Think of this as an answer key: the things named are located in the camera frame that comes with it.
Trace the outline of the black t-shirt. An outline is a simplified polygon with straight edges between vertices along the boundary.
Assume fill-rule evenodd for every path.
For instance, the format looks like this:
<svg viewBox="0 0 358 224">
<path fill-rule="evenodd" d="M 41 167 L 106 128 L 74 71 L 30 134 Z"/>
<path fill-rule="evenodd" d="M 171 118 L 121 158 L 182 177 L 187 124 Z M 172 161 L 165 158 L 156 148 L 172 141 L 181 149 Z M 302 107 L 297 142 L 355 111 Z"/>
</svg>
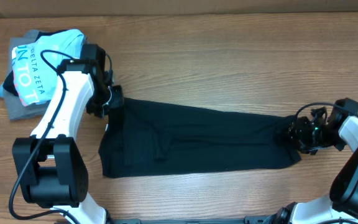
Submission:
<svg viewBox="0 0 358 224">
<path fill-rule="evenodd" d="M 300 161 L 280 139 L 292 117 L 223 112 L 126 98 L 109 112 L 99 147 L 109 178 L 249 169 Z"/>
</svg>

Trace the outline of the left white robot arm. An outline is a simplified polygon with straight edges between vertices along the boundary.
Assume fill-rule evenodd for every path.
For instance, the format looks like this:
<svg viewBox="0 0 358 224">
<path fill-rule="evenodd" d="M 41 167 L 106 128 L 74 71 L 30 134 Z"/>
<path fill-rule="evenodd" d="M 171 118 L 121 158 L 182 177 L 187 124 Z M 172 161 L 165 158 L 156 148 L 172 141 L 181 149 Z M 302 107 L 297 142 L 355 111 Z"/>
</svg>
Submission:
<svg viewBox="0 0 358 224">
<path fill-rule="evenodd" d="M 40 123 L 17 138 L 12 154 L 17 180 L 10 214 L 33 219 L 58 213 L 68 223 L 111 223 L 109 212 L 88 192 L 88 171 L 76 145 L 84 112 L 103 118 L 116 101 L 105 59 L 65 59 L 54 70 L 57 89 Z"/>
</svg>

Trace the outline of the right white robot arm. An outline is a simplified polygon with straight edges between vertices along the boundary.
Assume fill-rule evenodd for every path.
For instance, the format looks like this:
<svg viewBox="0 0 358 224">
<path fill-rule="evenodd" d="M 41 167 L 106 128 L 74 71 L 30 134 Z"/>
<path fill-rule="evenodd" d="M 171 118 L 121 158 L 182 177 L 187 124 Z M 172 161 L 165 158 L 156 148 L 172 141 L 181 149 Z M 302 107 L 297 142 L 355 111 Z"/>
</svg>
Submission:
<svg viewBox="0 0 358 224">
<path fill-rule="evenodd" d="M 295 115 L 282 138 L 299 152 L 316 154 L 330 146 L 341 151 L 348 146 L 352 156 L 334 179 L 329 194 L 282 207 L 265 223 L 358 223 L 358 102 L 344 98 L 332 104 L 310 103 L 312 118 Z"/>
</svg>

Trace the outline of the light blue folded t-shirt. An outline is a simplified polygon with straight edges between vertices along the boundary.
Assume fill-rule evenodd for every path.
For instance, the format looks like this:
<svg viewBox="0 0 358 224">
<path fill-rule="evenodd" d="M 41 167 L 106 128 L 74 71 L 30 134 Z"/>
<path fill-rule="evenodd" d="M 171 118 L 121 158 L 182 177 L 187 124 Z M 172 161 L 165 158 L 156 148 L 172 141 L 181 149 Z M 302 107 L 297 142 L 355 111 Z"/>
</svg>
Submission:
<svg viewBox="0 0 358 224">
<path fill-rule="evenodd" d="M 85 35 L 78 29 L 42 36 L 35 42 L 14 47 L 14 86 L 23 106 L 50 101 L 57 85 L 57 68 L 62 60 L 79 58 Z"/>
</svg>

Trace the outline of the grey folded t-shirt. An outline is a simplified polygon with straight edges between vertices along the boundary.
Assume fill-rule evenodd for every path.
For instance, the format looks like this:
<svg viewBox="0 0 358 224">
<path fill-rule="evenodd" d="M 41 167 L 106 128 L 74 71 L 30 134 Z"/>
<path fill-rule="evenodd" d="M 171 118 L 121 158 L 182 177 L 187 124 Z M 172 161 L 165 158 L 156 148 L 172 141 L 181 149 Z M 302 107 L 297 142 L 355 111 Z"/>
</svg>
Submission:
<svg viewBox="0 0 358 224">
<path fill-rule="evenodd" d="M 23 37 L 12 37 L 10 39 L 6 76 L 8 76 L 9 73 L 12 71 L 11 52 L 13 48 L 19 45 L 35 42 L 39 32 L 39 30 L 30 30 L 26 32 Z M 44 115 L 49 104 L 49 102 L 46 102 L 45 104 L 41 105 L 32 104 L 30 106 L 23 106 L 19 97 L 14 96 L 12 93 L 9 93 L 2 87 L 2 85 L 0 86 L 0 97 L 4 99 L 8 117 L 10 120 L 29 119 L 34 116 Z"/>
</svg>

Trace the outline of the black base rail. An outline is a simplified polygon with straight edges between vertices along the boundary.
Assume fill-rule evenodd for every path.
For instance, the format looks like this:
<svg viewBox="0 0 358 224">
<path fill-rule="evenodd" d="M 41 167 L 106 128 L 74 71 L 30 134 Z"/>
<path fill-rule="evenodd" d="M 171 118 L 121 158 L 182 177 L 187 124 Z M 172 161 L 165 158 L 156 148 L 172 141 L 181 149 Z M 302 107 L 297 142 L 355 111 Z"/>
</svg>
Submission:
<svg viewBox="0 0 358 224">
<path fill-rule="evenodd" d="M 263 224 L 272 223 L 276 215 L 246 216 L 244 218 L 187 219 L 187 220 L 140 220 L 113 219 L 112 224 Z"/>
</svg>

